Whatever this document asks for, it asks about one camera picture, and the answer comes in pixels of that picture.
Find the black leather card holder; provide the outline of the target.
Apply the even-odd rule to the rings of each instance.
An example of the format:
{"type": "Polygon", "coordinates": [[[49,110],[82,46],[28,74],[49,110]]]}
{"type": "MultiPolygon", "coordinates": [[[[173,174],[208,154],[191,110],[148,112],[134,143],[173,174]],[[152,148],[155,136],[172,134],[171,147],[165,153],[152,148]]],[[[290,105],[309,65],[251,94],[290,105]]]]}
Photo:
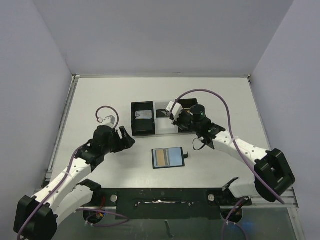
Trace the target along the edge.
{"type": "Polygon", "coordinates": [[[185,159],[189,157],[189,153],[184,153],[182,147],[169,147],[169,148],[155,148],[151,150],[152,155],[152,167],[153,169],[167,169],[167,168],[179,168],[185,166],[185,159]],[[168,155],[168,166],[157,167],[156,164],[156,150],[166,149],[168,155]]]}

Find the gold card from holder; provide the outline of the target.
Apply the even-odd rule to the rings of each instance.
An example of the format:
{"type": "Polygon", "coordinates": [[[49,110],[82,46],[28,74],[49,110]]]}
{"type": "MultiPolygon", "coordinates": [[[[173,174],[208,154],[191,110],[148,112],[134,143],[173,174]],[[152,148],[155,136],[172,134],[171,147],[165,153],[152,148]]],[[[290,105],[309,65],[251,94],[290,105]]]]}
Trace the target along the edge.
{"type": "Polygon", "coordinates": [[[155,151],[155,158],[157,167],[167,167],[169,165],[166,149],[157,149],[155,151]]]}

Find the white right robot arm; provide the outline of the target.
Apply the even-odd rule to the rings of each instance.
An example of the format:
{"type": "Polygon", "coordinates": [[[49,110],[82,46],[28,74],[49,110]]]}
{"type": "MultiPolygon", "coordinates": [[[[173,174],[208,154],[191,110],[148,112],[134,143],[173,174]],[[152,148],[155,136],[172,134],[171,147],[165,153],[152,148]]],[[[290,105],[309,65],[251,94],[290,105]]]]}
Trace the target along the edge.
{"type": "Polygon", "coordinates": [[[281,150],[267,150],[250,144],[212,122],[203,111],[192,114],[183,109],[178,114],[168,112],[167,115],[180,130],[195,133],[204,147],[225,153],[249,168],[252,179],[236,176],[224,186],[222,197],[227,204],[255,196],[270,203],[285,204],[281,196],[296,179],[281,150]]]}

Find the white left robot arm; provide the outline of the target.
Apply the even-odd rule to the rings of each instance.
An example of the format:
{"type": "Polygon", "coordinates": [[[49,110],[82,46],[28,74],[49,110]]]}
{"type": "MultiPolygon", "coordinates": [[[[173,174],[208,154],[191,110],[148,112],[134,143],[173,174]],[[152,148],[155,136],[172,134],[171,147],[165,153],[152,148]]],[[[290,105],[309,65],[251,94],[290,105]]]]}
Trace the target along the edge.
{"type": "Polygon", "coordinates": [[[128,150],[135,143],[124,126],[98,126],[92,139],[73,152],[64,171],[33,196],[20,199],[13,226],[17,239],[51,240],[58,226],[78,208],[99,204],[102,193],[95,187],[100,185],[86,177],[107,154],[128,150]]]}

